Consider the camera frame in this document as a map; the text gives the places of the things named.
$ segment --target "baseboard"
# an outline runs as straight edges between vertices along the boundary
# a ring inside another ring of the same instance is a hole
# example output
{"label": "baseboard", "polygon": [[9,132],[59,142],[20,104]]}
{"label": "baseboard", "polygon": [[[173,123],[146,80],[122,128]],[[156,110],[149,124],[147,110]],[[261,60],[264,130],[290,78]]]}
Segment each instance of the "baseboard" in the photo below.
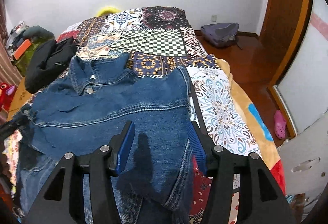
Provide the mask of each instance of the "baseboard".
{"label": "baseboard", "polygon": [[[195,34],[198,35],[202,35],[200,30],[195,30]],[[249,32],[237,32],[237,35],[239,36],[249,36],[249,37],[255,37],[256,39],[259,39],[259,36],[256,33],[249,33]]]}
{"label": "baseboard", "polygon": [[295,136],[297,136],[297,131],[296,131],[296,127],[292,121],[292,117],[291,114],[289,113],[283,99],[281,98],[279,91],[276,88],[276,85],[274,86],[269,86],[268,87],[271,95],[273,96],[275,102],[277,103],[280,111],[282,112],[282,115],[284,116],[285,120],[286,120],[286,126],[289,132],[289,135],[291,138],[294,138]]}

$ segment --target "gray cloth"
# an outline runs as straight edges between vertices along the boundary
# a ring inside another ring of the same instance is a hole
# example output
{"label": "gray cloth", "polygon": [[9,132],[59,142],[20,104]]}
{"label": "gray cloth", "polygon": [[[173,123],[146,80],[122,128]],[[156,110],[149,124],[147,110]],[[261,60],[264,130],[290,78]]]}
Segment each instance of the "gray cloth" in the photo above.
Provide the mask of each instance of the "gray cloth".
{"label": "gray cloth", "polygon": [[28,28],[23,33],[23,38],[24,39],[34,39],[34,38],[50,39],[50,38],[55,38],[55,36],[52,32],[49,32],[48,30],[36,25]]}

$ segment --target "denim collar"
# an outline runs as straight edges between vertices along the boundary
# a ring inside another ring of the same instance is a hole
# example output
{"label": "denim collar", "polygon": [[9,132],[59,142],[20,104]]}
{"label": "denim collar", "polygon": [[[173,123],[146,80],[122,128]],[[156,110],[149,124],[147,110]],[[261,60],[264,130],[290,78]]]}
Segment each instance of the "denim collar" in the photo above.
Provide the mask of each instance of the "denim collar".
{"label": "denim collar", "polygon": [[118,58],[91,61],[73,57],[69,64],[69,74],[74,90],[81,95],[89,84],[114,83],[127,74],[137,77],[133,71],[125,67],[129,56],[128,53],[123,53]]}

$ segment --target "checkered cloth patch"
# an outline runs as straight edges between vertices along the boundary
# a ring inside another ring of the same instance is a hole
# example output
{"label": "checkered cloth patch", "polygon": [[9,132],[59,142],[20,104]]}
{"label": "checkered cloth patch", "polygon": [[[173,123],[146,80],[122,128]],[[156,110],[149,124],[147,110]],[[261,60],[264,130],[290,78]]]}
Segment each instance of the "checkered cloth patch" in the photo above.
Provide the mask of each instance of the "checkered cloth patch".
{"label": "checkered cloth patch", "polygon": [[112,47],[160,56],[186,56],[183,37],[178,29],[126,31]]}

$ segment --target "electrical outlet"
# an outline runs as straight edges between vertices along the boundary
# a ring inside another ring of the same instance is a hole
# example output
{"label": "electrical outlet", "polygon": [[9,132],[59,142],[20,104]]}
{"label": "electrical outlet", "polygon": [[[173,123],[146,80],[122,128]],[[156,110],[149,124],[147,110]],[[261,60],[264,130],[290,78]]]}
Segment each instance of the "electrical outlet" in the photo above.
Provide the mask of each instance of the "electrical outlet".
{"label": "electrical outlet", "polygon": [[211,16],[211,22],[216,22],[216,15]]}

